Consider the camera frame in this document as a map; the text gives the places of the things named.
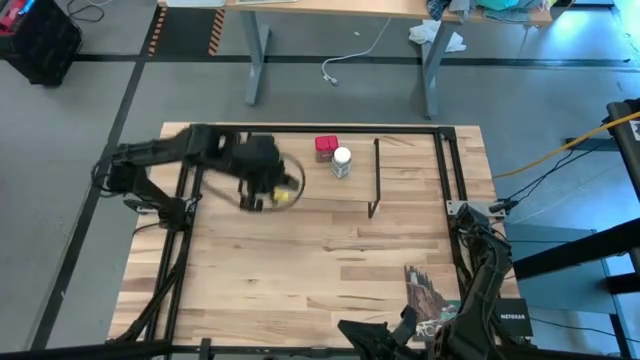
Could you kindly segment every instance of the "wooden tabletop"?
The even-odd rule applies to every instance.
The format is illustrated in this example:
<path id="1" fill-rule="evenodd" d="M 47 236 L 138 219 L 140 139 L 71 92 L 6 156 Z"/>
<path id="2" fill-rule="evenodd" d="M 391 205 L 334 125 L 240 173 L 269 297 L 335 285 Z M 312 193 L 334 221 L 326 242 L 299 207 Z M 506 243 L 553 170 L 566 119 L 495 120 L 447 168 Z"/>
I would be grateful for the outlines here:
<path id="1" fill-rule="evenodd" d="M 160 6 L 167 6 L 166 0 L 158 0 Z M 274 11 L 309 14 L 389 16 L 392 18 L 431 19 L 427 12 L 426 0 L 298 0 L 289 3 L 240 5 L 238 0 L 227 0 L 228 10 Z M 530 10 L 529 25 L 549 25 L 552 22 L 548 10 Z M 445 10 L 442 21 L 459 22 L 458 15 Z M 476 10 L 466 20 L 469 22 L 491 22 Z"/>
<path id="2" fill-rule="evenodd" d="M 161 137 L 187 125 L 167 123 Z M 456 131 L 469 198 L 494 200 L 480 129 Z M 336 135 L 350 146 L 379 139 L 382 200 L 374 217 L 367 218 L 361 202 L 304 197 L 286 212 L 249 214 L 202 190 L 176 344 L 198 345 L 209 337 L 220 346 L 350 347 L 336 327 L 339 320 L 398 323 L 407 304 L 406 265 L 425 270 L 434 291 L 447 301 L 460 300 L 433 136 Z M 307 138 L 276 135 L 278 146 L 296 150 L 292 155 L 311 166 L 312 158 L 301 150 L 313 148 L 310 139 L 303 144 Z M 448 146 L 445 159 L 456 198 Z M 151 179 L 172 194 L 179 167 L 153 167 Z M 207 173 L 204 180 L 237 190 L 237 180 L 219 174 Z M 141 216 L 138 226 L 155 221 L 155 216 Z M 157 228 L 134 237 L 110 337 L 124 332 L 151 298 L 164 238 L 165 231 Z M 501 295 L 519 297 L 514 278 L 505 281 Z M 165 318 L 166 306 L 159 334 Z"/>

